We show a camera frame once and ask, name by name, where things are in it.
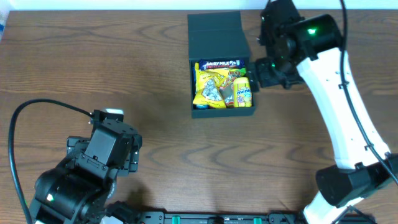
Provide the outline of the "dark green box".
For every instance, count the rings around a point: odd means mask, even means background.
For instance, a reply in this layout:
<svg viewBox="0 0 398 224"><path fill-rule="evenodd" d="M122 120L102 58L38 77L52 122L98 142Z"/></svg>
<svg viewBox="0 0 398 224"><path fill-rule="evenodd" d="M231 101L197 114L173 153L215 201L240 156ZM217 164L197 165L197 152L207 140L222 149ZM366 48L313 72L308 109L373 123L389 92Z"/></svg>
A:
<svg viewBox="0 0 398 224"><path fill-rule="evenodd" d="M240 61L249 70L251 51L243 32L240 12L189 14L188 59L191 99L196 95L195 64L201 61Z"/></svg>

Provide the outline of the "green Haribo gummy bag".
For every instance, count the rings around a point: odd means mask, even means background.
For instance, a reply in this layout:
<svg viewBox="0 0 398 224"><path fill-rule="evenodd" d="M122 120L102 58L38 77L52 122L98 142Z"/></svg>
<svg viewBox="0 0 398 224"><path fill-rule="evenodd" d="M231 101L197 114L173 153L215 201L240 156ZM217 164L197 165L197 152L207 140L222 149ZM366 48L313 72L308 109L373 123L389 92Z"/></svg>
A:
<svg viewBox="0 0 398 224"><path fill-rule="evenodd" d="M227 108L232 108L234 103L233 98L233 82L235 79L245 76L246 68L232 68L227 70L222 70L226 72L226 79L220 85L220 93L224 99Z"/></svg>

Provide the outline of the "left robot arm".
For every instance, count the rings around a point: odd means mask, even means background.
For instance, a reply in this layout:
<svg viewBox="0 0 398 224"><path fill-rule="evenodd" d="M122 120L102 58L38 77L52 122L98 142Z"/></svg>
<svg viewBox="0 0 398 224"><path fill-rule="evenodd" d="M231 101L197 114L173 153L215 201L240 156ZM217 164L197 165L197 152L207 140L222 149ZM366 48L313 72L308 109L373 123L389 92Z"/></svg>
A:
<svg viewBox="0 0 398 224"><path fill-rule="evenodd" d="M137 170L138 134L70 136L65 158L35 183L30 204L34 223L99 223L117 179Z"/></svg>

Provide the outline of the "yellow snack bag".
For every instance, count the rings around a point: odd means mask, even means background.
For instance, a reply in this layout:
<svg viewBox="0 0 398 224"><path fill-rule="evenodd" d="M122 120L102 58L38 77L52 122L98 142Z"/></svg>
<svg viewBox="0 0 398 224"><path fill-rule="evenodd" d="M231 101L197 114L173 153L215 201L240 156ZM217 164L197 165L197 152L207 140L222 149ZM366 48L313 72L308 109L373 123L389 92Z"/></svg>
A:
<svg viewBox="0 0 398 224"><path fill-rule="evenodd" d="M209 105L209 108L225 109L226 104L220 93L220 85L226 79L224 68L200 70L198 62L194 66L195 97L193 105Z"/></svg>

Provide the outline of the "blue Oreo cookie pack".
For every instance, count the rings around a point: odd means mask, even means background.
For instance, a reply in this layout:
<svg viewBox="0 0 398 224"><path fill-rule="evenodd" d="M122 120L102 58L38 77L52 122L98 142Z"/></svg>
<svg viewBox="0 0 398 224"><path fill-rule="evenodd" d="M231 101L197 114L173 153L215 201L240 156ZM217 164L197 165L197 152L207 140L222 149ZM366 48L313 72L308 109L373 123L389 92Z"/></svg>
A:
<svg viewBox="0 0 398 224"><path fill-rule="evenodd" d="M209 105L195 105L197 110L207 110Z"/></svg>

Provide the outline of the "Dairy Milk chocolate bar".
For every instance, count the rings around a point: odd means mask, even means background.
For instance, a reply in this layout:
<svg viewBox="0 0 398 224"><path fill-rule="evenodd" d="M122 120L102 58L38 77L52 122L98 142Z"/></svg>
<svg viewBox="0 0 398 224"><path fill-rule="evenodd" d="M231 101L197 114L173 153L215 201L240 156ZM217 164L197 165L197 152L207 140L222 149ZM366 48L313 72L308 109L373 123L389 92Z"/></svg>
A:
<svg viewBox="0 0 398 224"><path fill-rule="evenodd" d="M224 60L224 61L208 61L200 60L198 63L200 70L219 69L219 68L243 68L244 61L241 59Z"/></svg>

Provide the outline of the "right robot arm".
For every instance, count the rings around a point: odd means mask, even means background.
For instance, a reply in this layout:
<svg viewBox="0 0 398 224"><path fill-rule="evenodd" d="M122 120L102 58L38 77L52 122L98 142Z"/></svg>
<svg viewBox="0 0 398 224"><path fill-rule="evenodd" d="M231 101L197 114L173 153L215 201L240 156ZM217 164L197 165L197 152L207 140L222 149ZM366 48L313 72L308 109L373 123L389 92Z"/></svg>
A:
<svg viewBox="0 0 398 224"><path fill-rule="evenodd" d="M303 223L339 223L357 203L397 181L397 155L376 131L354 82L346 30L328 14L264 11L256 61L262 87L304 83L310 89L333 146L335 164L316 173L318 193Z"/></svg>

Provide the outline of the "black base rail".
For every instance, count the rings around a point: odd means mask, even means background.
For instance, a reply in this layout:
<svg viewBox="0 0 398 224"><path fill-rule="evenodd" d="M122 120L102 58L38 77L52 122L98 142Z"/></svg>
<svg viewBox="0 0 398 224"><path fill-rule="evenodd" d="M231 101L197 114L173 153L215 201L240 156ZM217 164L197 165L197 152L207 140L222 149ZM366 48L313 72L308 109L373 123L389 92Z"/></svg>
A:
<svg viewBox="0 0 398 224"><path fill-rule="evenodd" d="M142 212L137 224L305 224L296 213L274 212L265 215Z"/></svg>

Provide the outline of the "yellow candy bottle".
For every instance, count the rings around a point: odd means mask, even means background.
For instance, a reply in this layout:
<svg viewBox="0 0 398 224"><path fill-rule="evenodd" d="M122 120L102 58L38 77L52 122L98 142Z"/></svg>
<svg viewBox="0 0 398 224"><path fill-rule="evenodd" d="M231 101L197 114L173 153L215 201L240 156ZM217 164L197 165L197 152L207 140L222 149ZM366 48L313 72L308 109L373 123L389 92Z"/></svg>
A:
<svg viewBox="0 0 398 224"><path fill-rule="evenodd" d="M247 77L240 77L234 80L233 103L235 108L248 108L252 106L252 91Z"/></svg>

